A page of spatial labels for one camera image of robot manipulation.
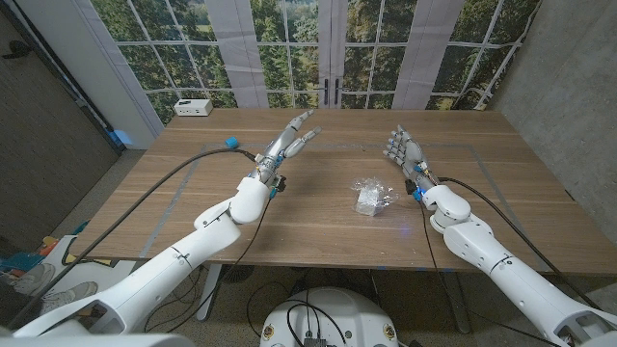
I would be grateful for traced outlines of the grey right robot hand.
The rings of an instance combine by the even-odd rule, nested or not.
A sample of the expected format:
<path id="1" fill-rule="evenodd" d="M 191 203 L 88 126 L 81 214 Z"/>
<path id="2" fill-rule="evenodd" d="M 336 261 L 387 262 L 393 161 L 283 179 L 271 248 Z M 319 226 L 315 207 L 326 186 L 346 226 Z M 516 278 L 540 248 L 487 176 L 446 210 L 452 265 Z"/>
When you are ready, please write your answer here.
<path id="1" fill-rule="evenodd" d="M 419 144 L 400 124 L 397 125 L 396 130 L 391 132 L 387 149 L 383 151 L 383 154 L 400 166 L 402 173 L 409 179 L 416 179 L 420 175 L 416 167 L 426 161 Z"/>

